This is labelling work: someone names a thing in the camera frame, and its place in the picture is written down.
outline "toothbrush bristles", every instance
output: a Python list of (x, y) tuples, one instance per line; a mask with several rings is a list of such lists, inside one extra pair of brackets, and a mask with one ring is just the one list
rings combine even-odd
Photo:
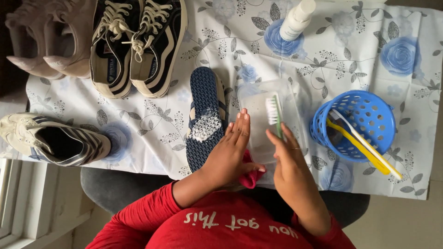
[(269, 125), (275, 125), (278, 121), (277, 103), (274, 98), (267, 98), (265, 100), (266, 111), (268, 112)]

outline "transparent plastic box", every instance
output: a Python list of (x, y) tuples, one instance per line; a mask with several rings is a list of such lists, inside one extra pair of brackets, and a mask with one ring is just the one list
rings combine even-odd
[(294, 99), (289, 82), (283, 79), (248, 84), (245, 83), (238, 89), (238, 101), (240, 108), (246, 108), (251, 116), (251, 136), (248, 149), (256, 163), (274, 163), (275, 146), (266, 136), (266, 129), (276, 133), (276, 125), (269, 125), (265, 107), (265, 99), (278, 96), (282, 114), (281, 120), (292, 130), (302, 149), (303, 154), (307, 150), (302, 121), (299, 116), (297, 104)]

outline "pink sneaker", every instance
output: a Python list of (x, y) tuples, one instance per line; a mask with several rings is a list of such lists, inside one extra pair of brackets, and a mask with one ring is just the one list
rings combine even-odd
[(43, 60), (45, 55), (44, 24), (47, 19), (44, 5), (48, 0), (23, 0), (23, 4), (6, 15), (14, 56), (6, 58), (20, 69), (44, 78), (59, 79), (65, 75), (51, 68)]
[(46, 4), (51, 16), (45, 24), (46, 56), (43, 59), (60, 73), (90, 78), (89, 55), (93, 15), (97, 0), (52, 0)]

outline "blue basket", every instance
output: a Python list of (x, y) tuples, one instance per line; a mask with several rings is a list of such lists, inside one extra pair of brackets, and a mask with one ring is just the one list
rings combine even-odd
[[(345, 137), (333, 146), (326, 135), (326, 117), (331, 109), (336, 109), (354, 129), (361, 134), (381, 155), (391, 147), (395, 135), (393, 107), (380, 97), (366, 91), (349, 91), (338, 95), (323, 104), (310, 123), (311, 137), (319, 144), (333, 150), (347, 160), (364, 163), (369, 160)], [(344, 129), (351, 134), (343, 122)]]

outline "striped shoe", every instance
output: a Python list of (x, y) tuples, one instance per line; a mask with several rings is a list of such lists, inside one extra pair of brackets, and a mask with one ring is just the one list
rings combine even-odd
[(223, 83), (209, 68), (199, 67), (191, 74), (191, 111), (186, 139), (186, 157), (192, 172), (206, 162), (228, 127)]
[(20, 153), (60, 166), (80, 166), (107, 156), (111, 142), (104, 135), (71, 127), (32, 113), (0, 119), (0, 136)]

